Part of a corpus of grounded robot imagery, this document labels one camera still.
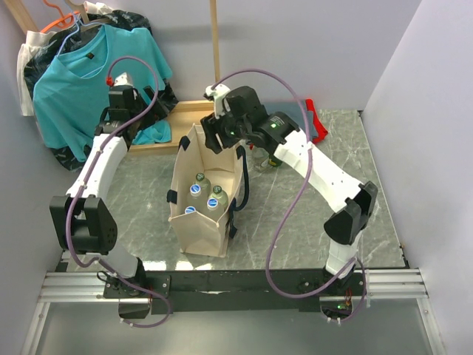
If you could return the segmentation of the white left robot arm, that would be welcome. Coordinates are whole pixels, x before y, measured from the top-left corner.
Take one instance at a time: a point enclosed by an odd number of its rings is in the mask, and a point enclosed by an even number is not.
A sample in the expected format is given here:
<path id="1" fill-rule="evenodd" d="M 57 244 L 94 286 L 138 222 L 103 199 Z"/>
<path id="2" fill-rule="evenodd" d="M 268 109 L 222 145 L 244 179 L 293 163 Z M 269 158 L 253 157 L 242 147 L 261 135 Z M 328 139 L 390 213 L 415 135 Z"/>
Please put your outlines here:
<path id="1" fill-rule="evenodd" d="M 138 132 L 164 118 L 166 110 L 152 107 L 132 84 L 111 85 L 109 105 L 95 127 L 92 151 L 71 188 L 55 196 L 50 214 L 62 249 L 112 268 L 108 282 L 130 297 L 143 295 L 148 280 L 142 261 L 118 244 L 118 227 L 105 199 L 116 169 Z"/>

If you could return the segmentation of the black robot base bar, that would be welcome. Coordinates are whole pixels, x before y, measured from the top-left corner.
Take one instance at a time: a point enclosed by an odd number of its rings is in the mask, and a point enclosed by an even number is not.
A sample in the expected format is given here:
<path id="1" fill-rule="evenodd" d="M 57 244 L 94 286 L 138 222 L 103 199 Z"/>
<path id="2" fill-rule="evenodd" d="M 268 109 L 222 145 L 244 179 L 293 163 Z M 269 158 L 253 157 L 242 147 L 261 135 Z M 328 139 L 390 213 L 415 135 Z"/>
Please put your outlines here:
<path id="1" fill-rule="evenodd" d="M 143 319 L 147 314 L 192 311 L 262 311 L 297 310 L 319 312 L 328 308 L 331 315 L 347 316 L 346 302 L 363 294 L 364 282 L 354 272 L 337 280 L 315 296 L 295 300 L 277 294 L 269 285 L 263 270 L 247 271 L 147 271 L 142 286 L 164 300 L 134 290 L 111 276 L 106 278 L 103 296 L 106 300 L 131 299 L 119 307 L 127 319 Z"/>

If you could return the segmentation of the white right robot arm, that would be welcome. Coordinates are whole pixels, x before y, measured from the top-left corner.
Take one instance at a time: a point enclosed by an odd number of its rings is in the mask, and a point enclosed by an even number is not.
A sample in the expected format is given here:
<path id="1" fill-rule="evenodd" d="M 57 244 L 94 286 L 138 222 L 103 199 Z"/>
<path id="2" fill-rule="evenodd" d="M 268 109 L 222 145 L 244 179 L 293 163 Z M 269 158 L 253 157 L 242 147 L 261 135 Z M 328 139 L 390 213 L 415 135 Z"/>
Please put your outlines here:
<path id="1" fill-rule="evenodd" d="M 213 114 L 201 120 L 207 148 L 219 154 L 241 140 L 250 141 L 306 177 L 327 201 L 333 214 L 324 223 L 330 238 L 324 286 L 331 294 L 341 294 L 350 285 L 348 274 L 374 209 L 377 186 L 339 168 L 288 114 L 267 111 L 254 89 L 218 84 L 207 87 L 204 96 L 214 104 Z"/>

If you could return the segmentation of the green glass bottle yellow label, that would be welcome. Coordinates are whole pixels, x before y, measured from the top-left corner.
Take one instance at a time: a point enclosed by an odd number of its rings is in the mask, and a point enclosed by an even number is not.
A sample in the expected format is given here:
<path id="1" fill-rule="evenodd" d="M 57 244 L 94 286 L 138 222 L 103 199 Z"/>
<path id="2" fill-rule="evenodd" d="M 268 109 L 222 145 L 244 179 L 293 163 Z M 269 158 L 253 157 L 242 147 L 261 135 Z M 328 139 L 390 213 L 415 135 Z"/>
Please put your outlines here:
<path id="1" fill-rule="evenodd" d="M 273 167 L 279 167 L 279 166 L 282 165 L 282 161 L 280 159 L 274 157 L 273 155 L 269 156 L 268 163 Z"/>

